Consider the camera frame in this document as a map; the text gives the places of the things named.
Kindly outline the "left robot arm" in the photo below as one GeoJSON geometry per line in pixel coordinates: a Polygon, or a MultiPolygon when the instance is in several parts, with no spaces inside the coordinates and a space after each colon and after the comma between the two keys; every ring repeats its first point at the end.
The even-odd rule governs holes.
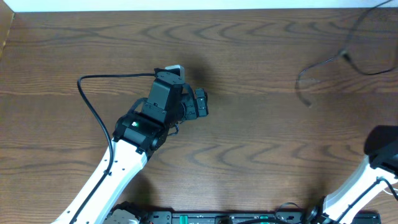
{"type": "Polygon", "coordinates": [[[103,223],[132,178],[179,124],[208,115],[204,89],[193,90],[181,65],[156,68],[149,96],[138,99],[110,134],[83,96],[104,131],[108,148],[86,184],[56,223],[103,223]]]}

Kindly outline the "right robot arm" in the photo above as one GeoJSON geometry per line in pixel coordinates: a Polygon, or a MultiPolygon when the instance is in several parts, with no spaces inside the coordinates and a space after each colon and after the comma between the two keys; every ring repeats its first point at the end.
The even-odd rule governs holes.
{"type": "Polygon", "coordinates": [[[352,175],[307,213],[304,223],[352,223],[357,213],[386,188],[397,191],[397,126],[379,125],[364,143],[365,156],[352,175]]]}

